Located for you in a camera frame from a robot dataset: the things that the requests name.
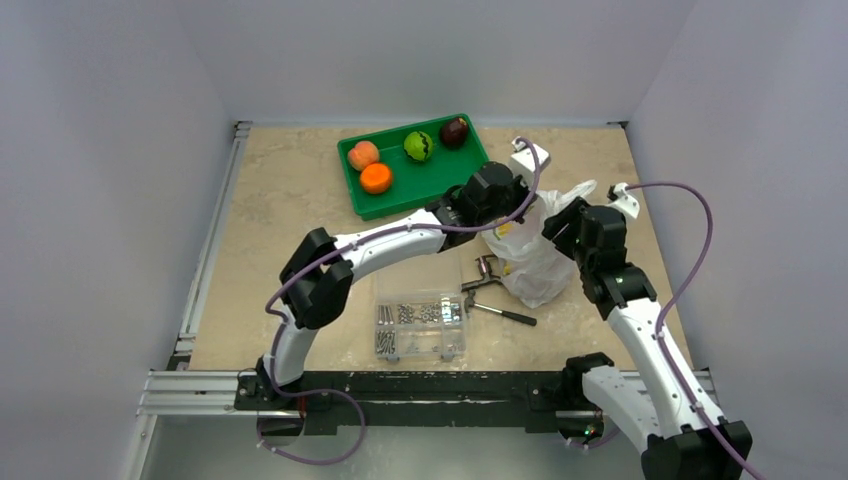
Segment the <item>white plastic bag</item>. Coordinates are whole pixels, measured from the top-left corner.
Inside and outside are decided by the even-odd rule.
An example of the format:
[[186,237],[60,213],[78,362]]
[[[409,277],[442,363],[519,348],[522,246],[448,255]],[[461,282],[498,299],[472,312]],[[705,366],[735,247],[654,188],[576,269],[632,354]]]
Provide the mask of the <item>white plastic bag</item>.
[[565,193],[539,190],[522,223],[512,221],[482,233],[498,259],[502,284],[525,306],[537,308],[551,302],[570,283],[575,264],[542,236],[544,221],[596,186],[596,181],[587,180]]

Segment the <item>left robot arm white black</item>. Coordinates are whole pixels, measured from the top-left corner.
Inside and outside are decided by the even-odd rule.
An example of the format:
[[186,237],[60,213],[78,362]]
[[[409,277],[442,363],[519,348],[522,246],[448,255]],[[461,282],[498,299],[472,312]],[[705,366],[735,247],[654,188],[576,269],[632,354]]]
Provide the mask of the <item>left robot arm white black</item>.
[[480,232],[518,220],[536,196],[542,168],[485,163],[425,208],[360,233],[309,232],[265,305],[279,318],[270,350],[258,361],[259,395],[272,408],[297,399],[298,382],[317,332],[344,312],[351,287],[368,275],[418,256],[470,242]]

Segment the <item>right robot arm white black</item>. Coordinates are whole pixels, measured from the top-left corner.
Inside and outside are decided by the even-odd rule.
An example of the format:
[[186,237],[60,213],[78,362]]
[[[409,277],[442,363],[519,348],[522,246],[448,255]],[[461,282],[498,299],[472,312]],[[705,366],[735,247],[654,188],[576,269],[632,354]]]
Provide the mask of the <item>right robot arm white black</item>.
[[731,422],[689,370],[646,273],[627,259],[627,220],[633,199],[591,205],[578,197],[544,223],[543,235],[573,260],[586,298],[623,343],[643,384],[636,388],[597,355],[568,361],[564,399],[590,402],[640,455],[647,479],[739,479],[753,439]]

